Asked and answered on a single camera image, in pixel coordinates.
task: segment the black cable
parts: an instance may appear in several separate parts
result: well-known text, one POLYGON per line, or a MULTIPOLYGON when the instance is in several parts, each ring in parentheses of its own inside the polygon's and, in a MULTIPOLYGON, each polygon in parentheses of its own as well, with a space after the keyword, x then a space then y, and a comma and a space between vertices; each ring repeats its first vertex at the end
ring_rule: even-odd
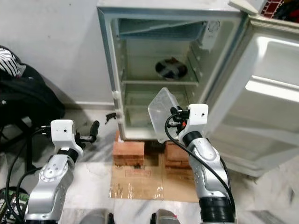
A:
POLYGON ((224 168, 224 171, 225 171, 226 175, 228 176, 228 188, 231 190, 232 188, 231 188, 231 184, 230 184, 230 178, 229 178, 228 168, 227 168, 227 166, 226 166, 226 164, 225 164, 225 162, 224 162, 224 160, 223 160, 223 158, 221 156, 220 156, 220 161, 221 161, 221 163, 223 165, 223 168, 224 168))
MULTIPOLYGON (((39 132, 40 132, 40 130, 37 130, 37 131, 33 132, 33 133, 31 134, 30 138, 32 138, 33 135, 35 135, 35 134, 37 134, 37 133, 39 133, 39 132)), ((13 210, 13 208, 12 208, 11 205, 10 205, 10 201, 9 201, 9 198, 8 198, 8 189, 9 189, 9 182, 10 182, 10 177, 11 177, 11 173, 12 173, 12 171, 13 171, 14 164, 15 164, 15 162, 17 161, 17 159, 19 158, 19 156, 21 155, 21 153, 22 153, 23 149, 25 148, 26 144, 27 144, 27 141, 24 143, 24 145, 22 146, 22 148, 19 150, 19 152, 18 152, 18 154, 16 155, 16 157, 15 157, 13 163, 11 164, 11 166, 10 166, 10 168, 9 168, 9 170, 8 170, 8 174, 7 174, 7 178, 6 178, 6 186, 5 186, 5 202, 6 202, 6 204, 7 204, 7 208, 9 209, 9 211, 11 212, 11 214, 15 217, 15 219, 16 219, 19 223, 22 223, 23 220, 22 220, 21 217, 19 217, 19 216, 15 213, 15 211, 13 210)))
POLYGON ((21 210, 20 202, 19 202, 19 194, 20 194, 20 187, 21 187, 22 181, 24 180, 24 178, 26 176, 28 176, 29 174, 35 173, 36 171, 40 170, 41 168, 42 167, 32 169, 32 170, 24 173, 23 176, 19 179, 19 182, 18 182, 18 185, 17 185, 17 189, 15 191, 15 203, 16 203, 17 210, 19 212, 19 216, 21 216, 22 218, 24 218, 24 214, 23 214, 23 212, 21 210))
POLYGON ((223 187, 225 188, 225 190, 227 191, 228 193, 228 196, 229 196, 229 200, 230 200, 230 203, 231 203, 231 206, 233 208, 233 212, 235 214, 235 201, 234 201, 234 198, 233 198, 233 195, 232 195, 232 192, 231 190, 228 188, 227 184, 222 180, 222 178, 209 166, 207 165, 204 161, 202 161, 200 158, 198 158, 193 152, 189 151, 184 145, 180 144, 178 141, 176 141, 168 132, 168 122, 170 121, 170 119, 172 119, 173 117, 175 117, 176 114, 173 114, 171 115, 166 123, 165 123, 165 126, 164 126, 164 129, 165 129, 165 133, 166 135, 168 136, 168 138, 174 143, 176 144, 177 146, 181 147, 184 151, 186 151, 190 156, 192 156, 194 159, 196 159, 200 164, 202 164, 205 168, 207 168, 219 181, 220 183, 223 185, 223 187))

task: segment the transparent plastic container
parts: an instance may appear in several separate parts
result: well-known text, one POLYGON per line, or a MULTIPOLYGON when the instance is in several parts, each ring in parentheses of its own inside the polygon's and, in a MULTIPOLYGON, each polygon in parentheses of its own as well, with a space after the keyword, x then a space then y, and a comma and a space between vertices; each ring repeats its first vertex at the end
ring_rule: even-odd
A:
MULTIPOLYGON (((169 92, 166 87, 162 88, 149 104, 148 111, 150 120, 154 127, 157 140, 160 143, 164 143, 169 139, 165 133, 164 126, 166 120, 169 118, 169 116, 171 116, 170 109, 172 107, 177 108, 177 106, 179 106, 177 99, 169 92)), ((169 133, 173 137, 175 137, 176 128, 169 129, 169 133)))

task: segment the white refrigerator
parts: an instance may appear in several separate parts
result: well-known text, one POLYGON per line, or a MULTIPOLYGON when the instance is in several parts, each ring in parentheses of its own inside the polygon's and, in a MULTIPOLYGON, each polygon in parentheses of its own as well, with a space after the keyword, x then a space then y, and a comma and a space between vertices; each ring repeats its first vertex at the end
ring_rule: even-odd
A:
POLYGON ((163 87, 209 105, 205 137, 230 169, 260 176, 299 154, 299 25, 258 15, 263 0, 100 0, 124 140, 157 139, 147 107, 163 87), (161 78, 157 62, 187 67, 161 78))

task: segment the black backpack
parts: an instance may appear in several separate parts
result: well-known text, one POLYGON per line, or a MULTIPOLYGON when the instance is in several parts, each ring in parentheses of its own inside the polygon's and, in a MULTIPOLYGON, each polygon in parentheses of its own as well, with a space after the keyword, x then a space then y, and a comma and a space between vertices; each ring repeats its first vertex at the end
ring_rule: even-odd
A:
POLYGON ((64 105, 45 84, 42 76, 9 51, 15 56, 16 62, 25 65, 26 69, 20 78, 13 78, 0 69, 0 127, 14 124, 26 116, 38 127, 62 118, 64 105))

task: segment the marble floor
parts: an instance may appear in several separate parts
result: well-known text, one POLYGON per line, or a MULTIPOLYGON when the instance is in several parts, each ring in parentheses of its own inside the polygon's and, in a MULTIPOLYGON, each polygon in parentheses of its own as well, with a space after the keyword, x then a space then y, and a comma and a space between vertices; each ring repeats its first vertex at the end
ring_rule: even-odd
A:
MULTIPOLYGON (((114 213, 117 224, 150 223, 150 216, 158 209, 174 212, 182 224, 199 223, 198 203, 159 200, 111 199, 112 147, 117 123, 114 119, 105 125, 105 114, 110 111, 67 111, 65 118, 75 121, 77 130, 88 134, 94 120, 100 122, 99 137, 87 145, 84 156, 77 162, 74 181, 69 187, 61 224, 78 224, 92 210, 107 209, 114 213)), ((53 154, 53 145, 43 136, 33 140, 34 165, 42 166, 53 154)), ((8 165, 18 146, 6 153, 8 165)), ((23 157, 14 169, 11 186, 24 172, 23 157)), ((259 178, 230 171, 232 193, 240 224, 295 224, 299 223, 299 157, 280 165, 259 178)), ((27 177, 22 187, 30 192, 37 181, 37 173, 27 177)))

